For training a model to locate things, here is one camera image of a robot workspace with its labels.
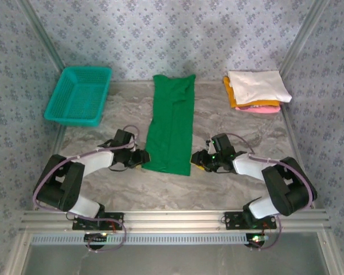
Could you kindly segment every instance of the green cloth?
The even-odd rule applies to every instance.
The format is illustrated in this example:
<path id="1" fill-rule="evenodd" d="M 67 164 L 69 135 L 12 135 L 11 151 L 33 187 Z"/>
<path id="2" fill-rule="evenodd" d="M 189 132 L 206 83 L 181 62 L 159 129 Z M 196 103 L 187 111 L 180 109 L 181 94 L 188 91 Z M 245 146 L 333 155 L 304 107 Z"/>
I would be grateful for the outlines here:
<path id="1" fill-rule="evenodd" d="M 143 168 L 190 175 L 195 77 L 194 74 L 186 78 L 153 77 L 153 119 L 146 144 L 150 162 Z"/>

